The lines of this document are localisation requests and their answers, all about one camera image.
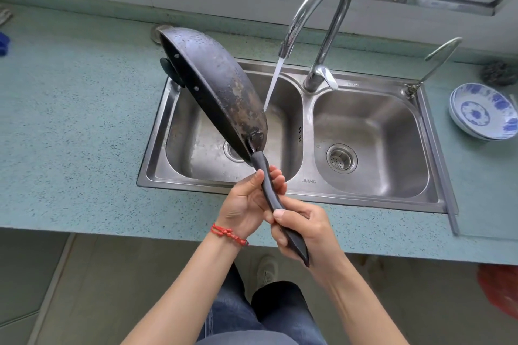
jeans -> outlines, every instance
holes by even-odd
[[[326,344],[297,285],[289,281],[269,283],[254,293],[250,304],[244,296],[237,267],[232,264],[198,341],[210,335],[241,330],[283,333],[298,345]]]

chrome faucet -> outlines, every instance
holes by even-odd
[[[279,49],[280,58],[289,58],[289,54],[293,49],[293,45],[295,44],[298,34],[301,32],[304,24],[320,2],[322,2],[322,0],[305,0],[302,3],[288,29],[288,34],[281,43],[281,48]],[[338,8],[333,16],[329,29],[327,29],[324,42],[320,47],[319,53],[316,55],[316,59],[309,74],[304,80],[303,86],[308,92],[315,92],[323,81],[326,81],[331,89],[338,89],[338,84],[336,83],[333,74],[331,74],[331,71],[324,66],[323,63],[327,53],[329,52],[331,43],[338,34],[338,30],[340,29],[340,25],[346,16],[350,4],[351,0],[340,0],[340,3],[338,3]]]
[[[414,98],[415,94],[418,92],[418,89],[421,87],[421,85],[435,73],[437,68],[441,67],[450,58],[452,53],[455,52],[455,50],[461,44],[461,42],[462,37],[456,37],[454,39],[451,39],[450,41],[442,44],[439,48],[437,48],[435,51],[429,54],[426,58],[424,58],[424,61],[427,62],[435,55],[442,53],[442,58],[439,59],[439,62],[435,65],[434,68],[430,70],[428,74],[422,77],[416,84],[405,84],[404,94],[409,99]]]

red bracelet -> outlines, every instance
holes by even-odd
[[[245,239],[242,239],[242,238],[234,235],[234,233],[232,233],[232,229],[230,229],[230,228],[222,228],[220,226],[217,226],[216,224],[212,224],[212,228],[210,229],[210,231],[212,233],[214,233],[214,235],[228,236],[232,240],[234,240],[237,244],[241,244],[242,246],[248,245],[248,242]]]

shoe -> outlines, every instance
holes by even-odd
[[[261,258],[257,268],[257,289],[277,281],[279,264],[271,255]]]

double sink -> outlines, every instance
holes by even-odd
[[[275,64],[239,60],[264,101]],[[424,90],[410,80],[333,72],[307,93],[303,67],[283,67],[266,112],[264,150],[286,177],[288,194],[343,205],[457,213]],[[170,79],[137,184],[227,193],[253,173],[225,142],[188,90]]]

